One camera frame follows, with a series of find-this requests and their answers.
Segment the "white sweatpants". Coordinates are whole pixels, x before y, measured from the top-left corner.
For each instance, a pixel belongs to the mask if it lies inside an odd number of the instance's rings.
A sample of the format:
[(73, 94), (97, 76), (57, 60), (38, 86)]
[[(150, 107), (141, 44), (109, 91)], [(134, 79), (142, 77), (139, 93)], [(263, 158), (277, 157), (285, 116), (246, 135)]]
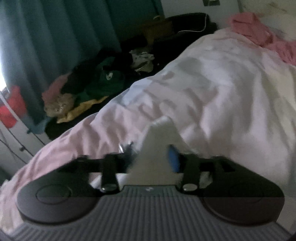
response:
[(168, 161), (168, 147), (179, 151), (189, 149), (180, 136), (173, 120), (163, 116), (152, 122), (135, 142), (135, 159), (127, 174), (118, 174), (120, 188), (125, 185), (176, 185), (182, 174), (172, 171)]

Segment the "black clothes pile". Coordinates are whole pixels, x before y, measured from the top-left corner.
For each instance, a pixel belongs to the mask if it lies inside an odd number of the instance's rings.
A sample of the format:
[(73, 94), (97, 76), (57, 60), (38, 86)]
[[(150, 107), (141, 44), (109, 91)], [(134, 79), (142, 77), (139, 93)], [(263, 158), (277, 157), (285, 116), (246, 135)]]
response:
[(78, 63), (54, 101), (45, 104), (45, 133), (54, 140), (84, 118), (100, 111), (134, 82), (152, 76), (190, 44), (218, 26), (205, 13), (172, 16), (146, 26), (133, 37), (135, 49), (102, 48)]

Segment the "pink white bed duvet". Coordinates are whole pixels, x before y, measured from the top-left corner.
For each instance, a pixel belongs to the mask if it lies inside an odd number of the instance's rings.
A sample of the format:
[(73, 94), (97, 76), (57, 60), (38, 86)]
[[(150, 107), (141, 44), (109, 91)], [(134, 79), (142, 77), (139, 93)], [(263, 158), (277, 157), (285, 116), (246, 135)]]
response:
[(22, 223), (16, 196), (28, 182), (79, 156), (117, 152), (163, 116), (189, 149), (229, 157), (295, 196), (295, 66), (222, 29), (39, 150), (1, 187), (1, 229)]

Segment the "pink plush pillow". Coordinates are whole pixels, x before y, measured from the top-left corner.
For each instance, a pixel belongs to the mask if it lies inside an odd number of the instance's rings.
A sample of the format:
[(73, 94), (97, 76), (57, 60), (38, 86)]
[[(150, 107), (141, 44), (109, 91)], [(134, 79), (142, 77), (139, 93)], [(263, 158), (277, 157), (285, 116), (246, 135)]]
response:
[(55, 98), (60, 94), (61, 88), (67, 82), (68, 76), (69, 73), (59, 76), (52, 82), (49, 88), (42, 93), (44, 104), (48, 104), (55, 100)]

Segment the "red bag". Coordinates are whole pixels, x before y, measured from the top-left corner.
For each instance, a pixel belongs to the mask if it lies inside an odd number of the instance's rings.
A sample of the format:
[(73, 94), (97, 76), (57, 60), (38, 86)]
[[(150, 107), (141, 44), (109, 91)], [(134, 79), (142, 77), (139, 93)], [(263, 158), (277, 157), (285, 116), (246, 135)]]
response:
[[(11, 87), (10, 94), (8, 98), (6, 98), (6, 102), (19, 118), (22, 118), (27, 113), (26, 104), (18, 86)], [(12, 128), (17, 122), (16, 118), (12, 115), (4, 103), (1, 103), (0, 115), (1, 122), (6, 128)]]

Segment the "dark teal right curtain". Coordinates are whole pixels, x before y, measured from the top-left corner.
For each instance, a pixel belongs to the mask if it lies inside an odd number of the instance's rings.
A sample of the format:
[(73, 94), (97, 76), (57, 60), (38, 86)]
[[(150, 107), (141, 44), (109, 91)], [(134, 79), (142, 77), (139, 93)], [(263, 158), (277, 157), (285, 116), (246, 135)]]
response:
[(163, 14), (160, 1), (1, 1), (1, 71), (21, 89), (27, 126), (44, 119), (41, 94), (58, 76)]

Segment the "pink garment on bed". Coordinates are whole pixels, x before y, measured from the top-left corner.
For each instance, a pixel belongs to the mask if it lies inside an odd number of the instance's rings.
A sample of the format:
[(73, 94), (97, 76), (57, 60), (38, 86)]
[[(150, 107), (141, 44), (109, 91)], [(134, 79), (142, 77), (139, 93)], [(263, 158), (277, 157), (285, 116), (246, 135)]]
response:
[(264, 25), (255, 13), (238, 13), (230, 18), (231, 30), (254, 44), (276, 52), (282, 61), (295, 65), (295, 40), (287, 41)]

